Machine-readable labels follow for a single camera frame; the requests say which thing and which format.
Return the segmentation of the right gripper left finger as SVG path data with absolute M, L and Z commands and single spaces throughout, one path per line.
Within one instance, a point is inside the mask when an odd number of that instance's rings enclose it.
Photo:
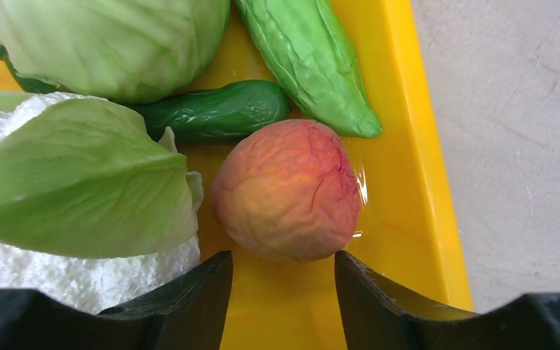
M 221 251 L 179 278 L 98 315 L 148 321 L 143 349 L 218 349 L 232 282 L 232 252 Z

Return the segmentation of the green toy cabbage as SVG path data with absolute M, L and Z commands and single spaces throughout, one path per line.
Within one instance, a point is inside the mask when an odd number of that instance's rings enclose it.
M 0 1 L 0 45 L 21 77 L 145 104 L 203 73 L 229 18 L 229 1 Z

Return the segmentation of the green toy leaf vegetable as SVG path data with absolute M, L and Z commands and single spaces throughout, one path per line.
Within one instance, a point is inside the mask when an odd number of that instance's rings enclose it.
M 304 114 L 342 136 L 381 134 L 356 49 L 330 1 L 237 1 L 236 6 L 266 66 Z

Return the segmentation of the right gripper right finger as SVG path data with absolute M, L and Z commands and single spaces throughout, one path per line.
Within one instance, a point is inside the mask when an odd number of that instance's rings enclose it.
M 440 303 L 358 260 L 335 253 L 335 289 L 348 349 L 430 349 L 422 322 L 455 322 L 477 314 Z

